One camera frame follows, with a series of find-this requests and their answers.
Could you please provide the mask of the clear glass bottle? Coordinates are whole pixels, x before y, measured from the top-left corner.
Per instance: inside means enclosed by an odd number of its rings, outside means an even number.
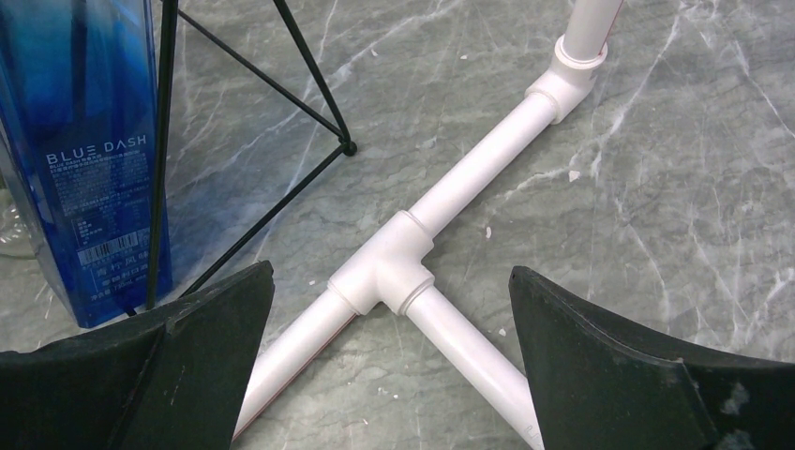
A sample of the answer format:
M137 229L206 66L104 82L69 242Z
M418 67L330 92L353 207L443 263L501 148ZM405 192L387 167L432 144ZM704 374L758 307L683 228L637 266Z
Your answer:
M35 259L30 235L6 187L1 188L1 256L22 260Z

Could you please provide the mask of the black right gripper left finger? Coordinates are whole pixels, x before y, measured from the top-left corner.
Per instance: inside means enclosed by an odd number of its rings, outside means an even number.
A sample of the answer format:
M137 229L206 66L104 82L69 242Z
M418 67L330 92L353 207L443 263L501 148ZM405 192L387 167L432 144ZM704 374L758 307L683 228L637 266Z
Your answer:
M227 449L271 309L258 262L188 296L1 355L5 449Z

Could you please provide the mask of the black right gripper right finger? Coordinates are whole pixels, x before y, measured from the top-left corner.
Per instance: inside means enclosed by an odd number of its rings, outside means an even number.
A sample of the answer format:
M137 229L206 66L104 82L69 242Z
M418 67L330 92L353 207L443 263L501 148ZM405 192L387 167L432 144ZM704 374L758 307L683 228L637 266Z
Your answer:
M509 292L548 449L790 449L794 366L633 322L524 266Z

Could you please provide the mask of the blue square glass bottle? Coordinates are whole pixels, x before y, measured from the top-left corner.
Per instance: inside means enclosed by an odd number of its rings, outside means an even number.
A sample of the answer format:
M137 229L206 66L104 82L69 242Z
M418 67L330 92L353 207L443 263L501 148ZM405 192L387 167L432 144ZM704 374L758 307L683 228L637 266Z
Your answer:
M82 328L145 301L156 75L146 1L1 5L1 172Z

